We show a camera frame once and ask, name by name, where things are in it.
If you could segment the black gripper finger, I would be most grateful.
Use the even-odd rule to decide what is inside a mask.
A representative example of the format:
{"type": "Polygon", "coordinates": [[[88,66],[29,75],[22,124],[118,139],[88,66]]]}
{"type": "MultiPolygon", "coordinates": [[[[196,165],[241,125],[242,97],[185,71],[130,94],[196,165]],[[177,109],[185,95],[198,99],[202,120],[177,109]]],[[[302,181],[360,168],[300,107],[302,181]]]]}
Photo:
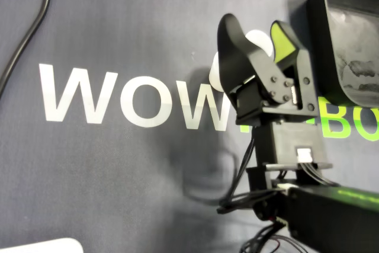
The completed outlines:
{"type": "Polygon", "coordinates": [[[275,104],[292,99],[292,79],[286,78],[279,67],[259,46],[246,37],[238,19],[225,14],[217,29],[220,82],[223,91],[237,107],[237,91],[256,82],[261,98],[275,104]]]}
{"type": "Polygon", "coordinates": [[[275,20],[271,25],[270,36],[274,45],[274,63],[282,72],[296,66],[299,55],[309,55],[309,51],[288,23],[275,20]]]}

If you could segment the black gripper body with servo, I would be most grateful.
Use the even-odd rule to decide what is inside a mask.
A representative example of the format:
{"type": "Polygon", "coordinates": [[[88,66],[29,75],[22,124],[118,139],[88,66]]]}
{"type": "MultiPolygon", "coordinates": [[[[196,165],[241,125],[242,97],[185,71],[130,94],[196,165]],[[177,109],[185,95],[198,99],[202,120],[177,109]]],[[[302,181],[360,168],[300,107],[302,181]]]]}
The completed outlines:
{"type": "Polygon", "coordinates": [[[237,89],[236,124],[299,123],[317,117],[318,100],[307,50],[296,50],[277,64],[269,62],[261,75],[267,87],[255,75],[237,89]]]}

